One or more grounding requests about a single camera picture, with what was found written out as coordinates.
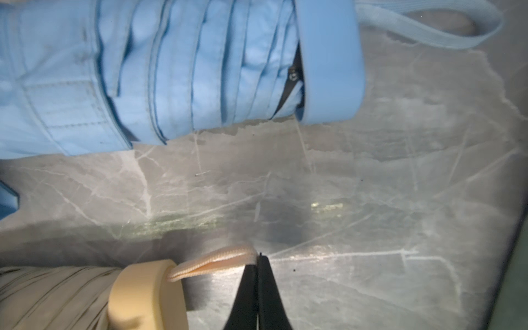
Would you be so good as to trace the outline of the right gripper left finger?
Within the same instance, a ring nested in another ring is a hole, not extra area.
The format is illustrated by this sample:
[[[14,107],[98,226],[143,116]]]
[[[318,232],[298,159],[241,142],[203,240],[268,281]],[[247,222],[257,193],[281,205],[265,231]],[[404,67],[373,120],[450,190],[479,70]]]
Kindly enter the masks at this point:
[[[258,316],[258,269],[246,265],[235,302],[224,330],[256,330]]]

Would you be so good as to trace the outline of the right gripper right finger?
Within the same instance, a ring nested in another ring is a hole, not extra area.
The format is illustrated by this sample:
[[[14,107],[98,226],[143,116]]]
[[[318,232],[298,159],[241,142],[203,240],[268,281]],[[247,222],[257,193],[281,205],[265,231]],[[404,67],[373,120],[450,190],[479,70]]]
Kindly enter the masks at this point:
[[[262,254],[258,256],[257,270],[258,329],[293,330],[268,257]]]

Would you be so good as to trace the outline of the beige sleeved umbrella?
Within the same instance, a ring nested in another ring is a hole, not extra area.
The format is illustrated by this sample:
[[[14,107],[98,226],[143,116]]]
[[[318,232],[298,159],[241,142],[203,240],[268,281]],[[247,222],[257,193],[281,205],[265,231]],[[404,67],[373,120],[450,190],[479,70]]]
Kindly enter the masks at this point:
[[[250,246],[126,268],[1,268],[2,329],[188,329],[182,280],[254,265]]]

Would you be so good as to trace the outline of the blue umbrella sleeve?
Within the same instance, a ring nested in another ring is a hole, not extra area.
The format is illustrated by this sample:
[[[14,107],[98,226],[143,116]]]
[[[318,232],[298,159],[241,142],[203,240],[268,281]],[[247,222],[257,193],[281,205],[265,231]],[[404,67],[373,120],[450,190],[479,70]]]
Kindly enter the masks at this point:
[[[19,195],[0,181],[0,220],[19,210]]]

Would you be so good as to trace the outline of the blue sleeved umbrella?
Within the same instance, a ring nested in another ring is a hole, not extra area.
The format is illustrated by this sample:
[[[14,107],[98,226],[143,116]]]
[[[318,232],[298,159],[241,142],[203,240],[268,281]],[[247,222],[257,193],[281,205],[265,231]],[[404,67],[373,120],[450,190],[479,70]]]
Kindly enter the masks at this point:
[[[361,25],[457,50],[502,24],[487,1],[4,2],[1,158],[349,120],[365,89]]]

